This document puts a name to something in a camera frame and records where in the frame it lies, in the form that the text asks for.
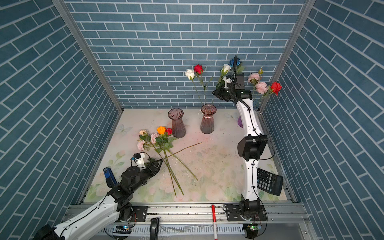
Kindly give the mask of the white rose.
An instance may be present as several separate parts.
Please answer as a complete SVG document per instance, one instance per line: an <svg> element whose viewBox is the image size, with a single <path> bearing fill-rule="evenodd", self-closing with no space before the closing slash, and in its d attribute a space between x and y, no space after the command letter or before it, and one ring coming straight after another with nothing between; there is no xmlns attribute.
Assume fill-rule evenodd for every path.
<svg viewBox="0 0 384 240"><path fill-rule="evenodd" d="M201 86L204 85L202 77L197 72L195 72L193 69L187 69L184 72L184 75L193 83L193 87L194 87L194 90L198 96L198 99L200 100L201 104L203 105L204 102L202 101L201 96L199 94L199 91L197 89L197 83L199 83Z"/></svg>
<svg viewBox="0 0 384 240"><path fill-rule="evenodd" d="M228 64L224 64L223 65L223 68L221 70L221 75L219 77L219 80L218 80L218 84L216 86L216 89L222 87L225 83L224 81L224 77L228 74L228 72L231 70L231 66L228 65Z"/></svg>

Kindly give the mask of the pale pink bud spray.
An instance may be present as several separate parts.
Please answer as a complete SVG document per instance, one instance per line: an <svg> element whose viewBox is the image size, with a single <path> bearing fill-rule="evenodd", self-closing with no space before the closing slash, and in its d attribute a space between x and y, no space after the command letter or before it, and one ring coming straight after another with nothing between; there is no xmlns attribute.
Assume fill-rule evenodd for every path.
<svg viewBox="0 0 384 240"><path fill-rule="evenodd" d="M141 152L144 152L144 149L143 149L144 141L151 141L155 143L155 137L158 137L158 136L159 135L157 134L157 132L150 134L146 130L141 130L139 132L139 140L138 140L137 148Z"/></svg>

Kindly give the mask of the purple blue gradient vase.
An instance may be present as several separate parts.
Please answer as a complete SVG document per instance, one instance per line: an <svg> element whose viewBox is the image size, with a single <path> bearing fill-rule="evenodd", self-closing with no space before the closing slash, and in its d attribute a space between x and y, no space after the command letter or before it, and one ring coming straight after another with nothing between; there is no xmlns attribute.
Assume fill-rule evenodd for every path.
<svg viewBox="0 0 384 240"><path fill-rule="evenodd" d="M242 122L242 118L241 117L238 118L237 123L238 123L239 127L243 128L243 122Z"/></svg>

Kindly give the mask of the pink carnation spray stem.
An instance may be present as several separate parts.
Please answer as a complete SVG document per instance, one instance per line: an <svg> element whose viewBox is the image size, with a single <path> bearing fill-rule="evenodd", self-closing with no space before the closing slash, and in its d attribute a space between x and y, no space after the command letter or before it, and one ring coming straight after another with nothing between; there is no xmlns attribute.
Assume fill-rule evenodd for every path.
<svg viewBox="0 0 384 240"><path fill-rule="evenodd" d="M269 90L267 83L262 81L263 73L263 69L260 68L258 72L251 73L248 77L248 82L253 86L253 95L258 93L264 96Z"/></svg>

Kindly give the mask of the red rose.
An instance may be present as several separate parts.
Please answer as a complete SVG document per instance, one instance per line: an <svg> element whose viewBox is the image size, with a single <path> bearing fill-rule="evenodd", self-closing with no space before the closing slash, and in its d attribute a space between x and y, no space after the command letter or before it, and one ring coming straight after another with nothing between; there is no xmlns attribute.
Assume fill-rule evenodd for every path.
<svg viewBox="0 0 384 240"><path fill-rule="evenodd" d="M279 95L280 90L282 89L282 86L278 82L272 83L270 86L268 86L268 90L265 94L263 94L264 97L268 97L270 95Z"/></svg>
<svg viewBox="0 0 384 240"><path fill-rule="evenodd" d="M207 83L205 82L205 78L203 77L204 68L202 65L195 65L194 67L196 78L198 79L198 82L200 86L203 88L204 91L204 105L207 103Z"/></svg>

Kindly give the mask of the pink glass vase with ribbon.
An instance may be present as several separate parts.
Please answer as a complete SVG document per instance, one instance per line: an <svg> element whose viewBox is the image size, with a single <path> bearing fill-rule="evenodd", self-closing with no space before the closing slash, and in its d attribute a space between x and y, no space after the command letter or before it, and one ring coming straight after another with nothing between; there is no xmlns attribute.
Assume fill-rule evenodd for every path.
<svg viewBox="0 0 384 240"><path fill-rule="evenodd" d="M201 132L204 134L211 134L215 129L214 114L217 108L212 104L205 104L201 108L203 117L201 122Z"/></svg>

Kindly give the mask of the orange rose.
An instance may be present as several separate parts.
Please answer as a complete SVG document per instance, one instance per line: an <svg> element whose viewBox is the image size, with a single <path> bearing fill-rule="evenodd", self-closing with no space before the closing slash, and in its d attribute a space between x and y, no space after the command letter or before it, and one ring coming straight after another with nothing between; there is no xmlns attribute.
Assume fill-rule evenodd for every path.
<svg viewBox="0 0 384 240"><path fill-rule="evenodd" d="M166 127L158 127L157 128L157 134L159 135L158 137L155 137L155 142L167 142L167 137L164 136L164 133L166 131ZM171 167L171 164L169 162L169 157L167 159L164 159L165 160L165 164L167 166L167 169L170 173L170 177L171 177L171 182L172 182L172 185L173 185L173 189L174 189L174 193L175 193L175 196L177 196L176 194L176 189L175 189L175 185L177 185L177 187L180 189L182 195L184 194L183 190L182 190L182 187Z"/></svg>

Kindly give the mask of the red carnation stem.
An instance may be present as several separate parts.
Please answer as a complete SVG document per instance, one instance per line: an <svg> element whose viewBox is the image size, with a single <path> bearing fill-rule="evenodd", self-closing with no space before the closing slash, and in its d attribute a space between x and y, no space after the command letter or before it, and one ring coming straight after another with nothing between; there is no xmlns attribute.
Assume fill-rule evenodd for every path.
<svg viewBox="0 0 384 240"><path fill-rule="evenodd" d="M166 148L167 148L168 152L171 153L172 157L175 157L192 174L192 176L196 180L198 180L196 175L190 170L190 168L175 153L173 153L171 151L171 149L174 147L173 141L177 139L176 137L172 136L172 129L166 128L164 136L167 137L168 146Z"/></svg>

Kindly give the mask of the dark purple glass vase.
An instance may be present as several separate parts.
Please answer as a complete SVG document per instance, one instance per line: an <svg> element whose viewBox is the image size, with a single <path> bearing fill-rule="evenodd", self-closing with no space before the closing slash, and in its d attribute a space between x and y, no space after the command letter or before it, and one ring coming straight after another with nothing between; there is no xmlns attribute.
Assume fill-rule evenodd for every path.
<svg viewBox="0 0 384 240"><path fill-rule="evenodd" d="M186 135L186 127L184 125L182 117L184 112L182 109L174 108L168 112L168 117L172 121L172 134L175 138L183 138Z"/></svg>

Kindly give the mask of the pink rose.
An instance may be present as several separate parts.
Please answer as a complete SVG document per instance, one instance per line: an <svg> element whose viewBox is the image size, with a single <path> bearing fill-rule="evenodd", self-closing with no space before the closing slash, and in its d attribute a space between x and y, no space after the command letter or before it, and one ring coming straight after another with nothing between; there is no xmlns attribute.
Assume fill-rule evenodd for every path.
<svg viewBox="0 0 384 240"><path fill-rule="evenodd" d="M184 150L186 150L188 148L195 147L195 146L197 146L199 144L201 144L201 143L197 143L197 144L185 147L185 148L183 148L183 149L173 153L171 151L171 148L173 148L174 146L173 146L173 144L171 142L155 142L155 143L153 143L151 141L144 141L143 149L146 152L147 157L151 161L152 160L164 160L164 159L167 159L168 157L175 157L176 159L178 159L183 164L183 162L176 156L176 154L181 152L181 151L184 151ZM147 153L150 149L154 149L154 151L157 153L157 157L158 158L155 158L155 157L152 158Z"/></svg>

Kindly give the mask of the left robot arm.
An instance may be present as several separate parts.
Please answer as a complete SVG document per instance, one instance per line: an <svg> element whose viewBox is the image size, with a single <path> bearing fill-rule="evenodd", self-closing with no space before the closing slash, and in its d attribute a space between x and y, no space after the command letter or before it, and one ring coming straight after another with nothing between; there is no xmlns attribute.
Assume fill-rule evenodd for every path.
<svg viewBox="0 0 384 240"><path fill-rule="evenodd" d="M35 240L89 240L103 228L116 221L133 218L134 192L159 173L163 160L150 161L144 167L131 166L122 173L120 183L105 197L77 216L54 227L45 225L37 231Z"/></svg>

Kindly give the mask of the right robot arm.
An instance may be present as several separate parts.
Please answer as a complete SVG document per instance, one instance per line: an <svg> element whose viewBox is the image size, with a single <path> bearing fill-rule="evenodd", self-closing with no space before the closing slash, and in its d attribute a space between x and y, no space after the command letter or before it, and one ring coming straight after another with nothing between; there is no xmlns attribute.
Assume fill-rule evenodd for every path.
<svg viewBox="0 0 384 240"><path fill-rule="evenodd" d="M258 194L257 175L258 164L268 143L268 137L263 135L257 124L251 92L219 87L213 91L213 95L220 100L235 103L243 123L244 137L238 143L238 154L243 158L245 171L240 215L246 220L258 218L260 221L267 221L268 214Z"/></svg>

